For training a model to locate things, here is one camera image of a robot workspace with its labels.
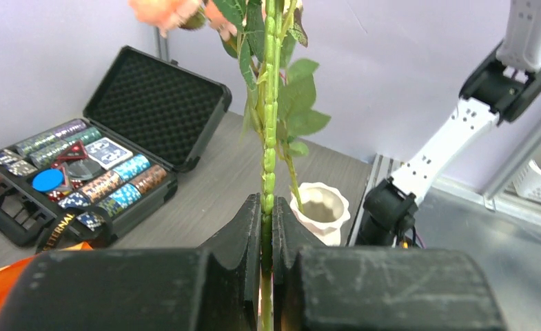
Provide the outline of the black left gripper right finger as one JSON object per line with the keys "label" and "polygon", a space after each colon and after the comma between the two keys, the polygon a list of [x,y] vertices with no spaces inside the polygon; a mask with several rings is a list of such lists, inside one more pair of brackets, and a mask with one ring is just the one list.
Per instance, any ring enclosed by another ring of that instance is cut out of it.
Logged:
{"label": "black left gripper right finger", "polygon": [[446,249],[327,246],[273,211],[276,330],[506,330],[480,266]]}

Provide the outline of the black printed ribbon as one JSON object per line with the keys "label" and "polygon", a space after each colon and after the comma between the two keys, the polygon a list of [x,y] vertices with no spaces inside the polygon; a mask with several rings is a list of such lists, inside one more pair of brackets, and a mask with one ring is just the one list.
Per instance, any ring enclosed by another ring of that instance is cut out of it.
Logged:
{"label": "black printed ribbon", "polygon": [[66,208],[59,216],[57,216],[50,225],[41,233],[38,244],[35,249],[35,254],[39,254],[49,250],[57,249],[64,235],[70,229],[76,218],[84,213],[95,213],[103,220],[99,233],[91,239],[82,239],[82,242],[91,242],[98,244],[100,247],[107,247],[111,244],[113,234],[113,220],[106,210],[95,205],[87,207],[69,207]]}

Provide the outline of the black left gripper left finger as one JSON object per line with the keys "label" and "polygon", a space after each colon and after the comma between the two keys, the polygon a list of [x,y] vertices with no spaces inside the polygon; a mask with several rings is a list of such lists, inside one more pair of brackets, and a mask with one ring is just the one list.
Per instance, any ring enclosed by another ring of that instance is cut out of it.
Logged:
{"label": "black left gripper left finger", "polygon": [[19,275],[0,330],[255,330],[260,197],[196,248],[55,250]]}

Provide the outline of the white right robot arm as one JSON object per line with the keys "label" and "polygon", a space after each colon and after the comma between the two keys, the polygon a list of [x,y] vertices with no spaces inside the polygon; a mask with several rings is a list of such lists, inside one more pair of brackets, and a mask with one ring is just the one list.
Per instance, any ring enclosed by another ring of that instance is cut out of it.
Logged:
{"label": "white right robot arm", "polygon": [[366,192],[347,245],[399,245],[451,161],[478,137],[515,121],[540,93],[541,1],[512,1],[502,41],[465,81],[453,112],[432,138]]}

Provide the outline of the peach rose flower stem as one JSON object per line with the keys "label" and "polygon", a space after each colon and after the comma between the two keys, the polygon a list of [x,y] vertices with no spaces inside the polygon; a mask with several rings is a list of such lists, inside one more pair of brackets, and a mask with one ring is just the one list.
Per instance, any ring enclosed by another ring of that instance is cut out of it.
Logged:
{"label": "peach rose flower stem", "polygon": [[319,63],[307,59],[297,59],[280,73],[278,90],[278,132],[279,156],[286,163],[291,184],[290,191],[295,198],[295,206],[304,210],[299,192],[299,183],[294,166],[294,158],[309,154],[308,146],[300,138],[316,134],[330,122],[328,114],[314,109],[316,84],[314,73]]}

